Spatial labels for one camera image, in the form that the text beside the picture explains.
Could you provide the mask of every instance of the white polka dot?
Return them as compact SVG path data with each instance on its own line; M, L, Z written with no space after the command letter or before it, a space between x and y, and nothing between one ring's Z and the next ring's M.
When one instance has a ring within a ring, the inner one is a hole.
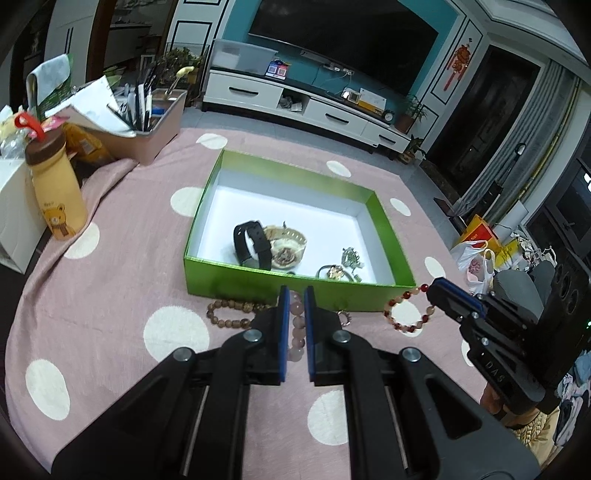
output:
M407 207L406 203L398 199L390 199L390 203L396 210L402 213L405 217L410 217L410 208Z
M199 206L199 200L203 195L203 189L197 187L185 187L177 190L170 197L170 206L179 215L193 218L197 207Z
M167 306L156 310L144 327L144 343L148 352L158 362L182 346L195 353L209 347L209 332L203 320L195 312L179 306Z
M400 323L402 325L406 325L406 326L416 325L417 322L419 320L421 320L421 318L423 316L423 314L418 311L418 308L416 308L410 302L410 300L404 300L402 303L398 303L397 305L392 307L391 315L392 315L392 317L395 318L395 320L398 323ZM401 332L401 333L403 335L406 335L409 337L416 337L416 336L420 335L425 328L428 328L428 326L425 325L423 328L421 328L419 330L415 330L412 333L411 332Z
M66 380L48 360L35 360L27 367L25 383L29 395L41 412L52 420L64 420L70 413Z
M473 367L474 364L472 362L470 362L470 359L468 358L468 350L470 349L470 344L465 341L462 340L462 355L464 356L464 360L466 361L466 363L468 364L469 367Z
M218 134L203 134L196 141L210 150L221 150L228 143L228 139Z
M86 227L86 230L82 232L76 241L70 245L70 248L66 250L64 257L70 260L78 260L79 258L88 257L96 246L99 244L100 230L96 223L91 222Z
M336 160L329 160L326 162L326 166L332 173L336 173L341 177L349 178L351 176L351 172L347 167L345 167L341 162L337 162Z
M343 445L349 441L345 396L342 390L322 394L308 412L308 430L325 445Z
M427 267L427 271L433 278L445 277L445 270L433 257L425 258L425 267Z

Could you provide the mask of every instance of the clothes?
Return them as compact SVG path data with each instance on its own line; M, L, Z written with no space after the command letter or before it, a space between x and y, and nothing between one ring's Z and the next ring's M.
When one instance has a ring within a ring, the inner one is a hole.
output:
M538 463L542 465L550 456L554 448L552 437L556 431L560 409L556 408L546 415L543 412L519 430L513 430L515 436L535 455Z
M591 378L591 352L584 352L576 359L574 374L579 385L583 385Z
M573 398L573 408L570 412L569 419L566 421L564 428L556 437L556 445L564 446L566 442L570 440L573 435L574 428L577 423L577 416L579 415L579 411L583 406L583 399L582 397Z

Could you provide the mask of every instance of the red bottle handle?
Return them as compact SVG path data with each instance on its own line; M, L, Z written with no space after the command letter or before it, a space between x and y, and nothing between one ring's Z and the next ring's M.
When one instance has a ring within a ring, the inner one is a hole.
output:
M37 139L43 142L46 138L43 127L35 117L28 112L21 112L14 118L14 125L17 128L30 128L37 133Z

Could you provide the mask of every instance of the cable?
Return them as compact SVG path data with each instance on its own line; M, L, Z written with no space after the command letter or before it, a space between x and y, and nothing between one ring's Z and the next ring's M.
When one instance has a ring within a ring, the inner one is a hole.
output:
M312 86L314 86L314 82L318 78L318 72L320 71L320 67L322 67L322 65L318 65L318 68L316 69L316 75L314 75L314 80L312 80L312 83L310 84Z

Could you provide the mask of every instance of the plant pot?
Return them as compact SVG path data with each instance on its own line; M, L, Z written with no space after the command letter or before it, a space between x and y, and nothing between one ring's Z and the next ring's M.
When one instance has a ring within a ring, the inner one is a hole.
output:
M413 127L415 119L406 113L402 113L396 119L394 128L403 134L407 134L408 131Z

